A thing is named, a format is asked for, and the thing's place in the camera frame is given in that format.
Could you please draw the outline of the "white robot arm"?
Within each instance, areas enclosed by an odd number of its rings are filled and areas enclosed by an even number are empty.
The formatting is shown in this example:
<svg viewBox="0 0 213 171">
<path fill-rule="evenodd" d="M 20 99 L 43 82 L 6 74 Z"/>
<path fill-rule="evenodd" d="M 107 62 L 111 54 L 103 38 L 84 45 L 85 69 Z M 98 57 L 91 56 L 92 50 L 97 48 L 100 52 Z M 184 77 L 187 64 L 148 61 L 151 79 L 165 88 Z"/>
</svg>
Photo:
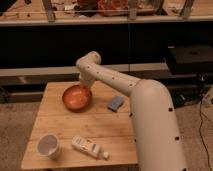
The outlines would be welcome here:
<svg viewBox="0 0 213 171">
<path fill-rule="evenodd" d="M 76 67 L 88 88 L 99 80 L 129 97 L 140 171 L 187 171 L 174 105 L 162 83 L 105 68 L 95 51 L 79 58 Z"/>
</svg>

